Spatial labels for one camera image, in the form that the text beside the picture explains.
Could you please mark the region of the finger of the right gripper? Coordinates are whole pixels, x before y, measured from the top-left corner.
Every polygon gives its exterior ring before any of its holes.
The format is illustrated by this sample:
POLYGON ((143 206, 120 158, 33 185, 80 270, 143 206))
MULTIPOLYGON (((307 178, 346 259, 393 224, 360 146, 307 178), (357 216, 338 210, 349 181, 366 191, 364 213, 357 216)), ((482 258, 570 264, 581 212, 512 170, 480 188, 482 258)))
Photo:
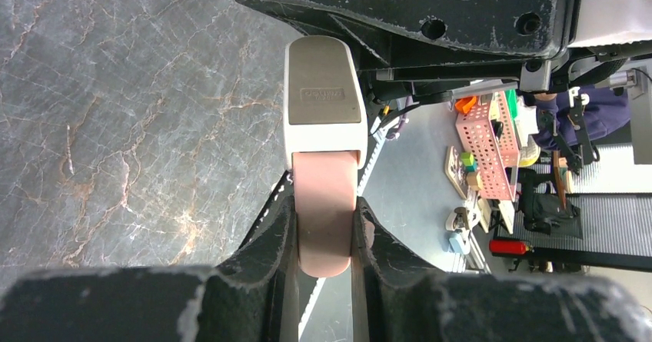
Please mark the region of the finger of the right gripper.
POLYGON ((363 68, 518 63, 563 46, 565 0, 235 0, 303 35, 339 38, 363 68))

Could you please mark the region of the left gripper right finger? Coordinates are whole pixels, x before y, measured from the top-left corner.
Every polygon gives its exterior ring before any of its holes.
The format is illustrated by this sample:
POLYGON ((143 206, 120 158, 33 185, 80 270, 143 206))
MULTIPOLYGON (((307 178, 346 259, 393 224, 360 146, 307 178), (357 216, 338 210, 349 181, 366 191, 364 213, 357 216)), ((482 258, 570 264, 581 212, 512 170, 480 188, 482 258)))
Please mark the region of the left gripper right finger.
POLYGON ((649 341, 638 302, 606 278, 459 274, 416 255, 365 199, 351 246, 356 341, 649 341))

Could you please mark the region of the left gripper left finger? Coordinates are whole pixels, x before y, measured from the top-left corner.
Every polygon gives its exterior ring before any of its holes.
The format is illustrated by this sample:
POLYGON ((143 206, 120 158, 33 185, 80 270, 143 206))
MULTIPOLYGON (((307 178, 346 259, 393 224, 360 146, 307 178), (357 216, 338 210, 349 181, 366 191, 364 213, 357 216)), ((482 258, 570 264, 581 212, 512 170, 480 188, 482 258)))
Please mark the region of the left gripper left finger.
POLYGON ((35 271, 1 299, 3 341, 296 341, 294 198, 217 266, 35 271))

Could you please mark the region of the pink white staple remover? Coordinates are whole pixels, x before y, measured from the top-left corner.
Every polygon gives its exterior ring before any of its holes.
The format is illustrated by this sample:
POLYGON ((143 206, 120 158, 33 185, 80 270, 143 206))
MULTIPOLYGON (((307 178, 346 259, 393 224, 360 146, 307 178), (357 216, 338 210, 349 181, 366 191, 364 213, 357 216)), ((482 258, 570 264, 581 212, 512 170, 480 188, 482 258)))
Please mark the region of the pink white staple remover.
POLYGON ((368 117, 350 48, 312 35, 285 50, 284 152, 294 185, 298 257, 311 277, 350 264, 358 172, 368 150, 368 117))

